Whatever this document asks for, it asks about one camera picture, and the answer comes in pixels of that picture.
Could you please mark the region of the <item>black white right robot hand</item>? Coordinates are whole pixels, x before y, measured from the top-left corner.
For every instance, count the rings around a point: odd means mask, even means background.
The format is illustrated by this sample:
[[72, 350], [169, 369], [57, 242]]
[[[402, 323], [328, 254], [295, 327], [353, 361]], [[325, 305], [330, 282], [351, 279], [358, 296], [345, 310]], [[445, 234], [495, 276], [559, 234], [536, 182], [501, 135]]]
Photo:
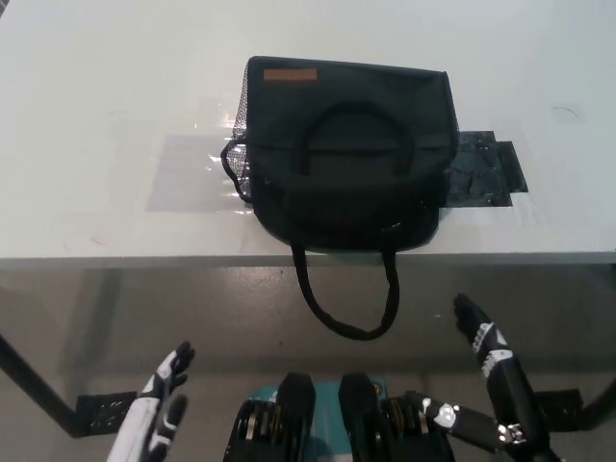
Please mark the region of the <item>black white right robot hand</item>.
[[530, 461], [551, 452], [550, 433], [513, 349], [496, 323], [469, 297], [453, 301], [456, 326], [480, 366], [494, 409], [488, 416], [460, 404], [410, 391], [405, 400], [447, 434], [489, 452]]

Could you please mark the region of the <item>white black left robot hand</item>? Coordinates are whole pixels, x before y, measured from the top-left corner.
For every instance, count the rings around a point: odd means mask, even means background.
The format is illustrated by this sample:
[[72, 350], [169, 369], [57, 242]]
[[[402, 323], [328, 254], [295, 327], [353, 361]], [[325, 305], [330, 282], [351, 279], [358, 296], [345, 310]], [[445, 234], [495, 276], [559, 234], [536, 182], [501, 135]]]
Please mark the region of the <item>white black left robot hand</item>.
[[188, 398], [174, 392], [188, 380], [194, 356], [192, 344], [185, 341], [160, 363], [131, 403], [107, 456], [109, 461], [167, 458], [188, 407]]

